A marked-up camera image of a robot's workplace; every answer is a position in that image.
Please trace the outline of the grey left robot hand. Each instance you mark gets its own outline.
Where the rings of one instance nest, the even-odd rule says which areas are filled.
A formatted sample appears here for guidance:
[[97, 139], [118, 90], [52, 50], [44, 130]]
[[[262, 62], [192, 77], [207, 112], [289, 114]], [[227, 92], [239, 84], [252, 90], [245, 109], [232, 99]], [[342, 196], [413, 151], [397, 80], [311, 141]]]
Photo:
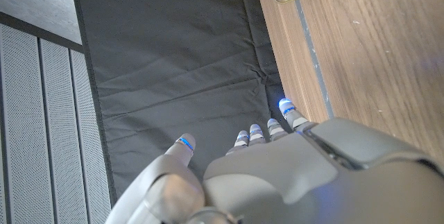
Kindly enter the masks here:
[[314, 123], [287, 98], [291, 126], [241, 131], [202, 179], [184, 134], [153, 160], [112, 208], [109, 223], [442, 223], [443, 166], [354, 121]]

